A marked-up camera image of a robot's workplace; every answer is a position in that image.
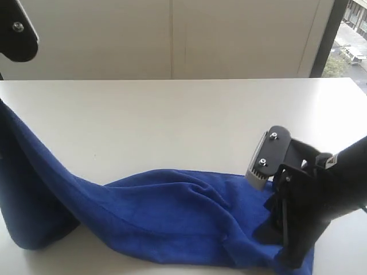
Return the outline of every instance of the blue towel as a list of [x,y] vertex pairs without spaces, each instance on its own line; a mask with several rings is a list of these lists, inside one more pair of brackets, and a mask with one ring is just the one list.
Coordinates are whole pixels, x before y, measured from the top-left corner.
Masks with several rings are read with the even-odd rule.
[[280,246],[252,237],[269,216],[270,184],[260,192],[242,175],[154,170],[99,186],[66,170],[3,102],[0,130],[0,208],[21,248],[43,248],[81,222],[111,249],[144,260],[312,274],[313,249],[288,270],[274,260]]

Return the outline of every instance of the screw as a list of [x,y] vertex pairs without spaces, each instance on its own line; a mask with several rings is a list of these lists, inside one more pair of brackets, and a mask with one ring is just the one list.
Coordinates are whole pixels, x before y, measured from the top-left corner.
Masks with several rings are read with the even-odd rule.
[[278,138],[278,134],[276,132],[273,132],[270,134],[270,139],[277,139]]
[[266,159],[260,159],[259,160],[259,165],[260,166],[265,166],[266,165]]
[[13,30],[16,31],[17,33],[21,33],[22,31],[24,31],[24,26],[20,22],[14,22],[13,23]]

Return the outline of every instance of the white table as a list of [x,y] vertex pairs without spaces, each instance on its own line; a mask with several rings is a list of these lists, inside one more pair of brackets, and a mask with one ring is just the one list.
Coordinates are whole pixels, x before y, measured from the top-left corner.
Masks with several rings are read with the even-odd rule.
[[[0,97],[72,173],[99,184],[155,168],[244,174],[272,125],[321,151],[367,135],[367,97],[348,78],[198,81],[0,81]],[[365,275],[367,215],[335,220],[314,274]],[[157,265],[113,252],[79,227],[39,251],[0,223],[0,274],[264,274]]]

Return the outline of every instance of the white wall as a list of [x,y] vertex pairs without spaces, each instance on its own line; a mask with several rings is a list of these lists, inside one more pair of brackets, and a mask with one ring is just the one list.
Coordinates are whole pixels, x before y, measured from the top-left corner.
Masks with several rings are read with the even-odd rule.
[[38,56],[5,79],[307,77],[333,0],[23,0]]

